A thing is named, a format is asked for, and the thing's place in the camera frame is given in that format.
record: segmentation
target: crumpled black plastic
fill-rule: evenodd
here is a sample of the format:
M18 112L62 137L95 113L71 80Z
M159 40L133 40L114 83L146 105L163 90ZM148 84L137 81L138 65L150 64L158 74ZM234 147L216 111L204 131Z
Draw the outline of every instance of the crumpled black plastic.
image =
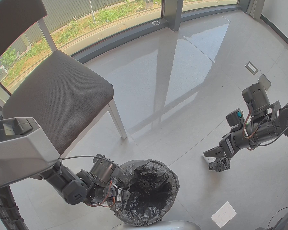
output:
M110 207L120 220L134 226L146 226L160 220L172 207L179 190L178 176L164 163L133 160L122 165L131 187L128 200ZM128 187L125 175L113 183Z
M216 158L214 162L209 163L209 170L221 172L230 169L230 158L224 155L222 158Z

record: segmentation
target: pole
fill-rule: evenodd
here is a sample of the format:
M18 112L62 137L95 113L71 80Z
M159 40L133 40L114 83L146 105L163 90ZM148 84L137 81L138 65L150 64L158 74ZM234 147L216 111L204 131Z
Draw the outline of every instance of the pole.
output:
M93 12L91 0L88 0L88 1L90 2L90 6L91 6L91 10L92 10L92 18L93 18L93 21L94 21L94 23L96 24L95 15L94 15L94 12Z

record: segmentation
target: gray upholstered chair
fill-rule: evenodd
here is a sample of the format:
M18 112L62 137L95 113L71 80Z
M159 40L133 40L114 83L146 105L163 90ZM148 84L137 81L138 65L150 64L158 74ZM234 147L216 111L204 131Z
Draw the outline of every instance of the gray upholstered chair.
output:
M43 19L46 15L42 0L0 1L0 57L35 22L52 51L4 104L3 118L34 117L62 157L107 111L125 139L126 131L113 99L113 86L57 50Z

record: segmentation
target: curtain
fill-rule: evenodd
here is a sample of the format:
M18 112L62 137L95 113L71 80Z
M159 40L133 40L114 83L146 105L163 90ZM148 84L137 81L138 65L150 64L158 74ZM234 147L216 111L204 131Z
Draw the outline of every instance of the curtain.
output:
M263 7L264 0L251 0L246 13L259 20Z

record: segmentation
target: trash can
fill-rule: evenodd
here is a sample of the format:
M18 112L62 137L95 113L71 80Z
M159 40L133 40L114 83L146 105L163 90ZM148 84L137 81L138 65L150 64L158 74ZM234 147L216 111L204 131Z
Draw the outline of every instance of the trash can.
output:
M133 160L124 163L131 187L128 200L116 202L110 209L114 215L133 226L146 226L160 220L172 207L179 190L178 176L164 163ZM128 187L125 175L113 179L117 186Z

